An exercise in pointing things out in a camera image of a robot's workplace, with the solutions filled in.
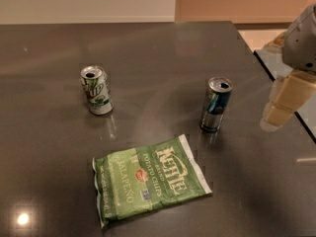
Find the orange wall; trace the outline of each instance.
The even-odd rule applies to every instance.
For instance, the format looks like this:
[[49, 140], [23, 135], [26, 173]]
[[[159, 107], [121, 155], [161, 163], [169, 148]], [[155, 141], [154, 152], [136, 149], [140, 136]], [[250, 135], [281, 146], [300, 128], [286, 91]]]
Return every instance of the orange wall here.
[[176, 0], [176, 21], [286, 23], [316, 0]]

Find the can top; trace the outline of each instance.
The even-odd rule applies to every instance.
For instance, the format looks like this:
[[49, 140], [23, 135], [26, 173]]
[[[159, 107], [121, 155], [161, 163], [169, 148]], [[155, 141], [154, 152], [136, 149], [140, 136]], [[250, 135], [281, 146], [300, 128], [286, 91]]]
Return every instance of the can top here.
[[85, 67], [81, 70], [81, 77], [85, 79], [96, 79], [99, 78], [103, 73], [103, 69], [100, 66], [93, 65]]
[[208, 80], [208, 87], [218, 93], [231, 92], [233, 84], [224, 77], [213, 77]]

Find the green packet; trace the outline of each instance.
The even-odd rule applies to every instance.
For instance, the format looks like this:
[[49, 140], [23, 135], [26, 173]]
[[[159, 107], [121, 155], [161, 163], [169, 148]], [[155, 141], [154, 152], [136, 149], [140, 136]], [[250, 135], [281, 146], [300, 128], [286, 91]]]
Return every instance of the green packet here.
[[93, 159], [101, 226], [210, 194], [184, 135]]

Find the beige wall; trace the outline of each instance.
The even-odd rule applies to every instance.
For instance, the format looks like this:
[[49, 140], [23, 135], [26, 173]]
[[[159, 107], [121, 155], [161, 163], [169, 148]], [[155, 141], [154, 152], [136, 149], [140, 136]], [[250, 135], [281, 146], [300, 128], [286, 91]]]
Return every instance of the beige wall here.
[[176, 21], [286, 23], [316, 0], [177, 0]]
[[174, 21], [175, 0], [0, 0], [0, 24]]

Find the silver can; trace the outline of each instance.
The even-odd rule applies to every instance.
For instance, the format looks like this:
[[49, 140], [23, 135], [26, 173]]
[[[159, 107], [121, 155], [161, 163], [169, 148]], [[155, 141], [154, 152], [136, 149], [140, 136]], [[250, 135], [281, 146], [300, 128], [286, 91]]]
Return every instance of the silver can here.
[[209, 132], [219, 130], [232, 89], [232, 83], [226, 78], [214, 77], [208, 80], [200, 117], [201, 129]]
[[89, 110], [94, 115], [107, 114], [113, 103], [108, 75], [101, 66], [87, 66], [81, 70], [81, 85], [87, 96]]

